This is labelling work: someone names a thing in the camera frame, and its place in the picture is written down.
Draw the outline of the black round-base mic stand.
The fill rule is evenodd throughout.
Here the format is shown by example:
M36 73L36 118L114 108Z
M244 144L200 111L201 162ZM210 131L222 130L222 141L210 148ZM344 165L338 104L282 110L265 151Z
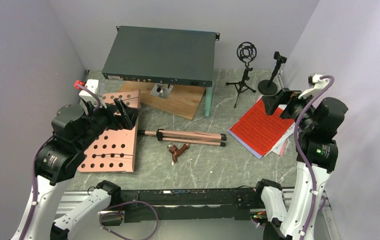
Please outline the black round-base mic stand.
M265 79L265 80L260 81L258 86L257 86L258 91L262 95L274 95L274 94L276 94L278 87L273 81L274 81L275 77L277 76L277 74L281 68L281 65L285 64L287 61L287 57L282 56L280 54L280 52L278 52L278 51L274 52L273 58L276 60L276 64L275 64L275 67L274 67L274 70L271 74L270 79L268 79L268 80Z

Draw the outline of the red sheet music page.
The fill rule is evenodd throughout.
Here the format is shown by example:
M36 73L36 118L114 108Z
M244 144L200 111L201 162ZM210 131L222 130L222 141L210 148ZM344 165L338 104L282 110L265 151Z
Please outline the red sheet music page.
M286 105L280 105L273 115L267 116L263 101L258 99L230 129L264 157L294 124L293 120L280 117L285 107Z

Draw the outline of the pink music stand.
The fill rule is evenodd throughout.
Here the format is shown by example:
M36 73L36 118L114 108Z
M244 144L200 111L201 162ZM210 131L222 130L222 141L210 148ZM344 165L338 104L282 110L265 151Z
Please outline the pink music stand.
M156 131L107 130L84 152L84 161L78 166L82 173L133 172L135 170L138 136L151 136L159 141L226 146L224 133L206 133L158 129Z

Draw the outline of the pink sheet music page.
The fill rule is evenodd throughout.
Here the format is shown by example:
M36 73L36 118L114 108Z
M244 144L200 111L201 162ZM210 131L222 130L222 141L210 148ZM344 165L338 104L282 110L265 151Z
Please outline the pink sheet music page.
M286 152L288 146L289 146L289 139L287 139L286 141L282 143L278 154L282 156Z

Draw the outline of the lavender sheet music page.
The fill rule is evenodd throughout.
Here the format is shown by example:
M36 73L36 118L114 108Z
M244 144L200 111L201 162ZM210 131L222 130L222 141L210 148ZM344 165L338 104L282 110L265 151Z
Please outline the lavender sheet music page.
M242 144L247 150L249 150L256 158L261 159L263 155L257 153L253 148L246 144L241 138L239 138L235 133L228 129L227 132L231 134L240 144Z

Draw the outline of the black tripod mic stand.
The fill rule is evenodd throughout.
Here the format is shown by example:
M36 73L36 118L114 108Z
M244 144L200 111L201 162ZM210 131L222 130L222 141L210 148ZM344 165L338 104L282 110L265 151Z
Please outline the black tripod mic stand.
M247 85L247 81L250 80L249 73L253 71L253 68L250 67L250 63L255 60L257 56L257 48L255 45L249 41L242 42L236 50L236 55L238 59L244 63L245 69L243 72L243 76L240 81L238 82L227 82L226 85L234 85L237 91L237 97L234 104L234 108L237 106L239 95L247 90L252 91L253 93L256 93L256 90L249 87Z

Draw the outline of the white sheet music page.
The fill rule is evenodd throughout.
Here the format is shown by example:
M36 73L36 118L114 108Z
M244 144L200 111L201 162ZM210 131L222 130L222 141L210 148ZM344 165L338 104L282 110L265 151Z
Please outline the white sheet music page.
M295 124L293 123L288 129L287 131L284 133L284 135L277 141L277 143L272 147L272 149L270 151L268 151L266 153L266 155L270 154L270 153L275 153L277 155L279 155L279 149L281 148L281 145L284 141L286 141L294 132L294 126Z

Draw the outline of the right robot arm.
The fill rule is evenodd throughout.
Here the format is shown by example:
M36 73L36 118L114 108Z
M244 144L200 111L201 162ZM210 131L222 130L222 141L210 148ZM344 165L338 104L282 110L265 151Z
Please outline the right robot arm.
M284 203L283 187L279 183L267 179L257 183L253 200L266 210L266 218L258 221L258 225L264 227L265 240L311 240L322 194L338 157L333 138L348 107L332 97L325 97L313 107L316 96L302 97L300 91L287 88L274 96L262 96L261 100L268 116L285 105L280 118L295 122L297 170L289 207Z

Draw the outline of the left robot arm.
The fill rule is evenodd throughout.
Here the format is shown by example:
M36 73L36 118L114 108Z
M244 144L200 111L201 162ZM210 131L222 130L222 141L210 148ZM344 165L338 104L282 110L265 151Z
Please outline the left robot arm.
M52 120L53 135L36 152L30 197L13 239L70 240L89 216L105 208L117 209L121 189L105 180L88 199L56 218L63 193L85 160L85 150L106 130L132 130L138 115L138 108L119 98L101 108L91 103L60 108Z

